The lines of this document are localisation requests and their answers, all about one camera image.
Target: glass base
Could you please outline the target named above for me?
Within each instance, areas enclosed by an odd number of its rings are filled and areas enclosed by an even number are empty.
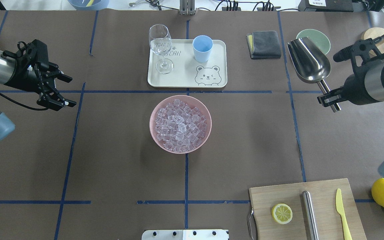
[[[162,74],[170,73],[174,68],[174,63],[170,59],[161,59],[160,61],[157,61],[157,71]]]

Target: lemon slice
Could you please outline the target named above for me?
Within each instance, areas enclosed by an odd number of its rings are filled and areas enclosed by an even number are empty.
[[[272,217],[279,224],[287,224],[293,219],[293,211],[284,203],[279,203],[272,208]]]

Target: green bowl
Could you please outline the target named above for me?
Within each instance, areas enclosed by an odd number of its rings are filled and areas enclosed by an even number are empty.
[[[297,34],[297,38],[308,37],[315,43],[315,45],[324,53],[327,54],[330,51],[331,44],[325,34],[315,29],[305,29]]]

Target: black box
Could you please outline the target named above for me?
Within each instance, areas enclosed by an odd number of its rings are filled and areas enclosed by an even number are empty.
[[[301,0],[300,11],[353,12],[352,0]]]

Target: yellow utensil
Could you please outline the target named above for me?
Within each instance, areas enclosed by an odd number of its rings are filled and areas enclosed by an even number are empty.
[[[342,217],[343,236],[345,240],[352,240],[351,232],[349,231],[348,222],[346,221],[345,209],[343,208],[342,190],[337,188],[336,193],[336,210]]]
[[[89,6],[91,6],[93,3],[94,3],[94,0],[90,0],[90,1],[88,2],[88,4],[87,4],[87,6],[86,6],[86,7],[89,7]]]

